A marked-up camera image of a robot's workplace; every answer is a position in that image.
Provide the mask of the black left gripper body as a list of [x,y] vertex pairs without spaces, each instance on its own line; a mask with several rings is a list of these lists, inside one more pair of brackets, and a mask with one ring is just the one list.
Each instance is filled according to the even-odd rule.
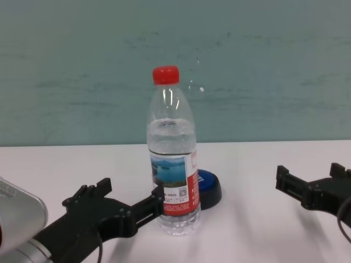
[[82,262],[99,244],[137,233],[131,207],[111,198],[74,204],[35,236],[51,253],[52,262]]

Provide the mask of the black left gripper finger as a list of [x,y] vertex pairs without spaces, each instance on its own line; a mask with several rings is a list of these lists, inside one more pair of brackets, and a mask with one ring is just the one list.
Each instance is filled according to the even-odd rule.
[[74,209],[92,204],[95,201],[103,199],[112,191],[110,178],[104,178],[97,182],[96,185],[82,185],[73,196],[63,200],[62,205],[67,212]]
[[131,212],[135,218],[136,228],[141,228],[153,219],[164,214],[163,202],[165,200],[163,186],[157,186],[151,191],[151,195],[131,206]]

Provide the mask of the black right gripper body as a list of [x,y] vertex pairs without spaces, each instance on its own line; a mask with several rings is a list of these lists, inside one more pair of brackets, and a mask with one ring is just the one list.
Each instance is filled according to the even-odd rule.
[[350,178],[324,178],[307,182],[301,206],[307,210],[323,211],[334,216],[350,197]]

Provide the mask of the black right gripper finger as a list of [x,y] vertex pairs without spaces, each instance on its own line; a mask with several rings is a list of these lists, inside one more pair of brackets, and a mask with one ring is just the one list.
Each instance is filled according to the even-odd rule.
[[331,163],[330,167],[330,177],[332,178],[350,178],[350,169],[346,169],[339,163]]
[[275,188],[298,200],[301,205],[310,205],[310,183],[290,174],[283,165],[277,166]]

